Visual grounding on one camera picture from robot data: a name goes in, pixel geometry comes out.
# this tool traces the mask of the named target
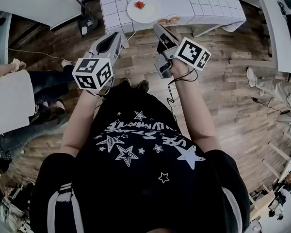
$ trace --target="white tablecloth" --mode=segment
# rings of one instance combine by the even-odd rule
[[[150,24],[141,24],[127,15],[131,0],[100,0],[106,30],[133,32],[150,29],[159,22],[166,26],[190,24],[220,24],[232,32],[241,26],[246,17],[239,0],[158,0],[162,18]]]

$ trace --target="parquet floor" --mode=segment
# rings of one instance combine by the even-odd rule
[[[76,23],[56,32],[42,25],[18,42],[14,49],[45,52],[76,61],[95,40],[104,34],[99,1],[93,2],[90,7],[100,22],[99,28],[91,35],[82,38]],[[269,149],[268,142],[272,141],[288,154],[291,151],[291,142],[283,137],[283,132],[289,129],[289,125],[275,121],[278,112],[252,102],[251,97],[260,98],[260,96],[256,88],[250,88],[248,85],[246,67],[232,67],[228,64],[229,58],[269,60],[268,47],[261,38],[259,15],[251,8],[246,6],[243,8],[247,22],[235,32],[228,33],[216,29],[194,40],[212,53],[207,68],[199,72],[198,82],[218,129],[223,150],[236,160],[248,191],[251,192],[261,187],[263,183],[270,186],[275,179],[275,176],[262,164],[262,159],[265,158],[278,172],[284,167],[285,161]],[[172,27],[171,30],[179,37],[186,36],[193,39],[191,27]],[[154,67],[157,42],[158,39],[152,30],[137,32],[130,41],[131,48],[123,49],[115,64],[119,68],[116,77],[128,77],[133,83],[143,79],[148,80],[150,93],[167,105],[169,80],[161,80]],[[28,70],[61,70],[61,60],[41,54],[10,51],[9,57],[25,61]],[[266,78],[287,78],[287,74],[278,73],[271,68],[254,69]],[[178,97],[176,89],[173,88],[172,92],[174,97]],[[79,94],[76,85],[72,84],[69,94],[64,97],[69,114],[72,113]],[[262,97],[264,102],[269,99],[269,96]],[[276,100],[272,100],[270,106],[279,110],[285,108]],[[173,107],[183,134],[188,136],[179,100],[173,104]],[[63,130],[64,126],[51,135],[30,142],[25,148],[25,154],[13,161],[14,166],[10,166],[4,176],[5,180],[10,178],[35,180],[45,157],[59,149]]]

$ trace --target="black t-shirt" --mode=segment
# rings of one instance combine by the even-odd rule
[[[220,150],[203,153],[149,94],[112,92],[78,156],[46,158],[31,199],[34,232],[47,232],[48,201],[71,181],[85,233],[238,232],[222,187],[237,202],[242,229],[248,226],[248,194],[235,161]]]

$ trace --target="grid pattern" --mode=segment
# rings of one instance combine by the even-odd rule
[[[192,15],[186,16],[183,24],[222,24],[226,31],[232,32],[246,21],[239,0],[189,0],[192,5]],[[137,27],[127,14],[128,0],[100,0],[105,27],[108,32],[128,33],[139,29],[151,28],[152,24]]]
[[[100,0],[100,4],[108,32],[129,33],[134,31],[132,20],[127,15],[127,0]]]
[[[245,22],[246,17],[239,0],[190,0],[195,16],[188,24]]]

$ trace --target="pants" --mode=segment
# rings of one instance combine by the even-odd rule
[[[68,121],[66,114],[57,114],[51,120],[41,124],[30,124],[17,130],[0,135],[0,154],[4,160],[17,157],[25,145],[46,133],[52,132]]]
[[[291,107],[291,83],[276,79],[257,80],[256,87]]]
[[[64,71],[29,71],[35,103],[55,102],[69,92],[68,82],[73,81],[74,66],[64,67]]]

